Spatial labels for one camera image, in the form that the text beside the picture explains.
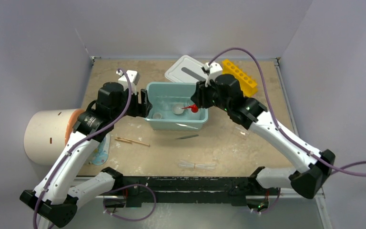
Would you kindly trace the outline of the small white crucible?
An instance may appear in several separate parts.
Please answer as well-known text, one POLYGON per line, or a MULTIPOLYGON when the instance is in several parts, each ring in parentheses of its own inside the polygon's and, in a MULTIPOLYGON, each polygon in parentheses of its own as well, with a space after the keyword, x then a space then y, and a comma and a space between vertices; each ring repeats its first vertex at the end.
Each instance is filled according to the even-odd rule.
POLYGON ((162 114, 161 113, 154 113, 153 115, 152 115, 152 119, 162 119, 162 114))

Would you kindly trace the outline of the white squeeze bottle red nozzle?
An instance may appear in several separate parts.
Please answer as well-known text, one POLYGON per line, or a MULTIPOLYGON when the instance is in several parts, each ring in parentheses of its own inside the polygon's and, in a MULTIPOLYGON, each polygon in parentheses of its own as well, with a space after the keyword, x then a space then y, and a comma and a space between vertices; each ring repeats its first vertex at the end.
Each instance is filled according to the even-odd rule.
POLYGON ((197 105, 193 104, 190 106, 183 107, 182 110, 190 110, 192 113, 197 113, 199 111, 199 108, 197 105))

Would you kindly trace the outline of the teal plastic bin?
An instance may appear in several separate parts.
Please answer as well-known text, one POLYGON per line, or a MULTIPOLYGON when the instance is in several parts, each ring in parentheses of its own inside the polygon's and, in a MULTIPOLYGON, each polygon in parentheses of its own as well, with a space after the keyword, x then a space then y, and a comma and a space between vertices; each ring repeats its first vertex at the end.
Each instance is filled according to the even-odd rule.
POLYGON ((146 87, 152 104, 144 118, 154 130, 199 131, 208 121, 207 109, 193 112, 194 83, 151 82, 146 87))

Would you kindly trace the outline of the white porcelain dish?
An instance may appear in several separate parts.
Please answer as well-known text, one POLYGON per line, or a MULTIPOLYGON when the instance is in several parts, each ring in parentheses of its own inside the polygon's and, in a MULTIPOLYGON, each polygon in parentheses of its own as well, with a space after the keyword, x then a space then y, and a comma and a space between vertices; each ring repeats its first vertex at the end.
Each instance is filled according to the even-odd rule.
POLYGON ((174 104, 173 107, 172 107, 173 114, 175 114, 175 115, 183 114, 183 112, 185 111, 185 110, 182 110, 183 107, 184 107, 183 103, 174 104))

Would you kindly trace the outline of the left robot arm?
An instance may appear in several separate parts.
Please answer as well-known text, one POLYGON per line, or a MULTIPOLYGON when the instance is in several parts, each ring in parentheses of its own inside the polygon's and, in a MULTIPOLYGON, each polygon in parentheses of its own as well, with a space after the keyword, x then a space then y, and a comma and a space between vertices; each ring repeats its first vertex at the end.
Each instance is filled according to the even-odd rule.
POLYGON ((49 222, 48 228, 66 226, 85 202, 109 192, 118 195, 126 187, 123 175, 107 167, 94 178, 71 187, 85 161, 114 129, 121 118, 146 117, 152 104, 147 90, 133 92, 132 85, 105 83, 97 99, 89 103, 72 128, 70 138, 45 178, 33 189, 24 190, 20 200, 34 210, 33 227, 38 228, 37 216, 49 222))

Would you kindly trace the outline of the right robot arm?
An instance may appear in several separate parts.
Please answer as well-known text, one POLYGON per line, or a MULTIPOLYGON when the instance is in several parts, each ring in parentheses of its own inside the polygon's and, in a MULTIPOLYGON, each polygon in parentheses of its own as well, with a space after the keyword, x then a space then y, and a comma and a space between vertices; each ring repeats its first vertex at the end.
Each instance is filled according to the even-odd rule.
POLYGON ((292 188, 304 198, 312 199, 332 173, 335 154, 309 145, 274 120, 267 107, 255 98, 246 97, 239 81, 230 74, 210 81, 197 82, 191 100, 198 108, 218 107, 229 118, 277 149, 292 164, 289 168, 260 167, 249 180, 254 194, 267 188, 292 188))

